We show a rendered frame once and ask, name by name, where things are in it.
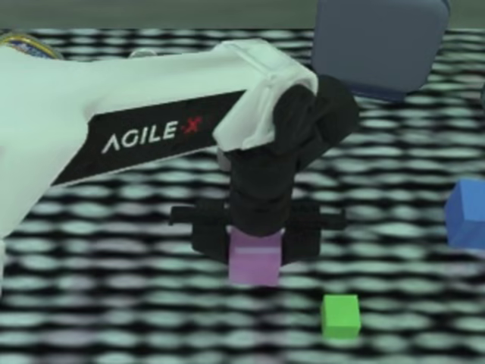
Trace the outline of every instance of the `white object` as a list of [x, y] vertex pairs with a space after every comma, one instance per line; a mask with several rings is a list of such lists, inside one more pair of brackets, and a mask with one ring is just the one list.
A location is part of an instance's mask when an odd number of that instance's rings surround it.
[[[94, 115], [245, 91], [214, 131], [220, 149], [274, 138], [272, 113], [306, 67], [259, 40], [211, 51], [95, 62], [34, 58], [0, 47], [0, 240], [10, 235], [86, 141]], [[3, 257], [0, 256], [0, 270]]]

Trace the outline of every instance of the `blue cube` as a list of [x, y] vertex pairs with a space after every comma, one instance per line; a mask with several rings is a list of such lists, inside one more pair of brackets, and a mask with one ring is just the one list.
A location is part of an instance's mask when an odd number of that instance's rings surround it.
[[485, 181], [461, 179], [445, 204], [448, 244], [485, 250]]

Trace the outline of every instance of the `purple block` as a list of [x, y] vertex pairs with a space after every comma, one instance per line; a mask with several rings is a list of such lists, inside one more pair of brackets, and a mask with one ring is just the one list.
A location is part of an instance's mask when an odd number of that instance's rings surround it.
[[234, 284], [277, 286], [281, 266], [281, 232], [252, 237], [231, 228], [229, 281]]

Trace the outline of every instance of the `agile-x logo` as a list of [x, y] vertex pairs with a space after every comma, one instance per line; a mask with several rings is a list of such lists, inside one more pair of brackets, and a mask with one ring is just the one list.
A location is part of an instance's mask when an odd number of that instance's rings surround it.
[[[184, 134], [197, 133], [202, 122], [202, 117], [189, 118], [186, 125], [182, 125], [180, 129]], [[105, 147], [102, 149], [102, 154], [106, 154], [111, 150], [117, 152], [122, 149], [129, 149], [136, 146], [144, 146], [146, 144], [160, 143], [163, 140], [170, 140], [176, 136], [179, 121], [169, 121], [165, 124], [163, 133], [158, 132], [158, 125], [154, 124], [151, 127], [143, 127], [137, 129], [130, 129], [122, 136], [113, 133]]]

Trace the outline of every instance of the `can lid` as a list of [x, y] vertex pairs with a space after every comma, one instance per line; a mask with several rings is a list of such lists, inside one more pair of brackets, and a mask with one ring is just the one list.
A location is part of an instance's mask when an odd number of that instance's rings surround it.
[[57, 52], [50, 45], [38, 40], [34, 36], [25, 33], [6, 33], [0, 36], [0, 46], [7, 46], [19, 52], [34, 57], [64, 59], [61, 53]]

